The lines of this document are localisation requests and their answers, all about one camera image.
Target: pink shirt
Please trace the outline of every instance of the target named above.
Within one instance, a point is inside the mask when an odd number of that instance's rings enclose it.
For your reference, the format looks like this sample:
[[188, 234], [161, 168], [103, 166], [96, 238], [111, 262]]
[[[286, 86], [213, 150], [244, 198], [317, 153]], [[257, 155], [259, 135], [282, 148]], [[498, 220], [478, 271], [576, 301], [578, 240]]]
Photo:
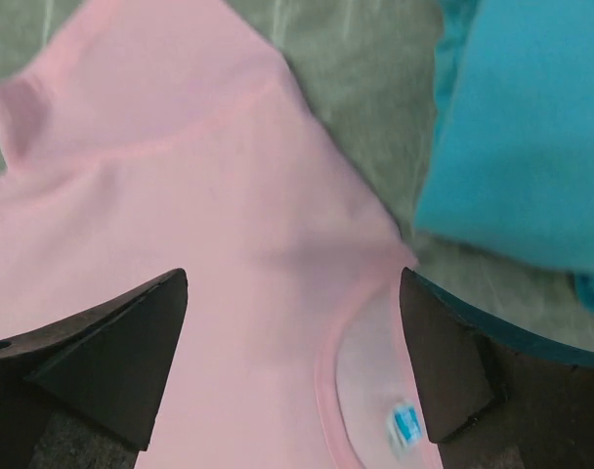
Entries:
[[184, 329], [144, 469], [399, 463], [414, 259], [281, 55], [219, 0], [88, 0], [0, 84], [0, 339], [170, 269]]

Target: blue fabric corner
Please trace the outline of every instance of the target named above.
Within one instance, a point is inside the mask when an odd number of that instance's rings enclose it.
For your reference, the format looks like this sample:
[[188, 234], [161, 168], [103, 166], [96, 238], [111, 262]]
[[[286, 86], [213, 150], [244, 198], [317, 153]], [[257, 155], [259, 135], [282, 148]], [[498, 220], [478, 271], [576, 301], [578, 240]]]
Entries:
[[414, 224], [573, 272], [594, 311], [594, 0], [441, 0]]

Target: teal fabric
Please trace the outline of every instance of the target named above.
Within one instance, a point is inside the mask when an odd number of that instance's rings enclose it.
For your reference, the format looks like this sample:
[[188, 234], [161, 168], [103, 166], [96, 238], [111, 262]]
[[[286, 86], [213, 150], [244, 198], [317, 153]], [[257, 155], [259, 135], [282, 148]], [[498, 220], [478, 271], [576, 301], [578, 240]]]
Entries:
[[442, 0], [417, 228], [577, 274], [594, 310], [594, 0]]

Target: folded blue cloth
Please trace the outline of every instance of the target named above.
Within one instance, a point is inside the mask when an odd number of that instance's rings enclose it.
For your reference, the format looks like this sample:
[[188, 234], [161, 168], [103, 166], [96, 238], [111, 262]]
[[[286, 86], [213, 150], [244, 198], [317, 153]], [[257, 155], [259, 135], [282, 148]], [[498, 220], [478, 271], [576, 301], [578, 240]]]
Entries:
[[594, 0], [441, 0], [415, 226], [576, 273], [594, 310]]

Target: pink garment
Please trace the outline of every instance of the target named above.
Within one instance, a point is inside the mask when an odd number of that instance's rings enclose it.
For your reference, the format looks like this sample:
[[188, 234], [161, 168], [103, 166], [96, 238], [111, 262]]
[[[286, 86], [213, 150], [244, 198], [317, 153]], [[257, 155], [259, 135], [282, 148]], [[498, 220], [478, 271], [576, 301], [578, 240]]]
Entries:
[[141, 469], [399, 463], [414, 263], [281, 55], [219, 0], [89, 0], [0, 84], [0, 339], [170, 269], [187, 319]]

